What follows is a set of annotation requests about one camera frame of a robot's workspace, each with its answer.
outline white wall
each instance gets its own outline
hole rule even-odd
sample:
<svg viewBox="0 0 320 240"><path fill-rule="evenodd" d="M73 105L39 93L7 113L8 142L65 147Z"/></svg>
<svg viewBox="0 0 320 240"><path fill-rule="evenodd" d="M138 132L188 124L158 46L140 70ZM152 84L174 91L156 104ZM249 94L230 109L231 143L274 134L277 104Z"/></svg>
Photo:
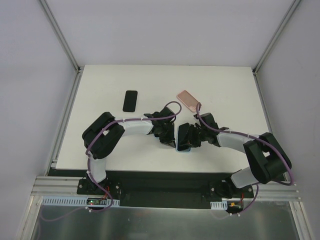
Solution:
<svg viewBox="0 0 320 240"><path fill-rule="evenodd" d="M320 1L304 0L258 73L272 129L320 238Z"/></svg>
<svg viewBox="0 0 320 240"><path fill-rule="evenodd" d="M43 175L75 72L36 0L0 2L0 239Z"/></svg>
<svg viewBox="0 0 320 240"><path fill-rule="evenodd" d="M48 0L80 65L254 67L293 0Z"/></svg>

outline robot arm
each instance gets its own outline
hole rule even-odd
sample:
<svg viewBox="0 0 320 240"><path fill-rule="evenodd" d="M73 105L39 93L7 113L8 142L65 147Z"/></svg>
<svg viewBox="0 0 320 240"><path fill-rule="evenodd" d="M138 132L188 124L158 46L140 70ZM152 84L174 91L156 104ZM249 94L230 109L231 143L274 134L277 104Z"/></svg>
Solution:
<svg viewBox="0 0 320 240"><path fill-rule="evenodd" d="M211 113L202 114L201 118L210 127L219 129ZM273 145L281 153L288 166L292 167L288 156L271 133L266 132L255 137ZM287 171L279 157L269 147L256 140L233 133L215 132L202 122L200 125L185 123L179 126L178 151L189 151L190 148L200 147L201 142L231 148L246 154L250 167L237 171L226 179L231 188L241 189L256 183L266 184Z"/></svg>
<svg viewBox="0 0 320 240"><path fill-rule="evenodd" d="M160 112L152 114L146 113L142 118L162 118L174 115L168 107L164 107ZM102 134L93 144L90 150L90 170L93 178L99 183L106 178L106 159L116 147L121 137L135 134L153 134L159 138L160 143L176 147L174 135L174 121L172 118L163 120L125 121L126 118L116 118L110 112L104 112L99 116L82 134L84 146L88 148L93 139L99 134L107 124L114 120L123 122L113 124L104 134Z"/></svg>

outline smartphone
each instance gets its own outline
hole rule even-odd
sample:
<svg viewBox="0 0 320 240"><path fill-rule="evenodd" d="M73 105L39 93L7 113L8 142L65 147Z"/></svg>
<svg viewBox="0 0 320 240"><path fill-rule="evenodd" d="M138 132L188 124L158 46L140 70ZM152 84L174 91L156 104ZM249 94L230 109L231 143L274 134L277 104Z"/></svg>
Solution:
<svg viewBox="0 0 320 240"><path fill-rule="evenodd" d="M133 113L136 110L138 91L128 90L125 92L122 110Z"/></svg>
<svg viewBox="0 0 320 240"><path fill-rule="evenodd" d="M188 91L184 90L176 96L192 113L196 112L196 106L199 103Z"/></svg>

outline black smartphone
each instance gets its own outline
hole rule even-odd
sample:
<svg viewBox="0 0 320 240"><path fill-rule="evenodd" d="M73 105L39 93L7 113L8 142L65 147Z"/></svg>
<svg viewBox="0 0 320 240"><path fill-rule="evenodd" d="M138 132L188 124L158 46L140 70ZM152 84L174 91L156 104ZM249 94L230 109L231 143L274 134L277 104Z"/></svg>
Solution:
<svg viewBox="0 0 320 240"><path fill-rule="evenodd" d="M128 90L125 92L123 111L133 113L136 110L138 91Z"/></svg>

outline pink phone case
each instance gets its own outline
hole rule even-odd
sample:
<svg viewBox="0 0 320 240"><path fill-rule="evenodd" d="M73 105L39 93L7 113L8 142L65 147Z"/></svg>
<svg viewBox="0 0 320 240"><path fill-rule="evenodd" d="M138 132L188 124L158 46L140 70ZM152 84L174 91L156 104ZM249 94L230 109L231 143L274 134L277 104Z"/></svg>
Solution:
<svg viewBox="0 0 320 240"><path fill-rule="evenodd" d="M188 91L184 90L176 96L192 113L196 112L196 106L199 103Z"/></svg>

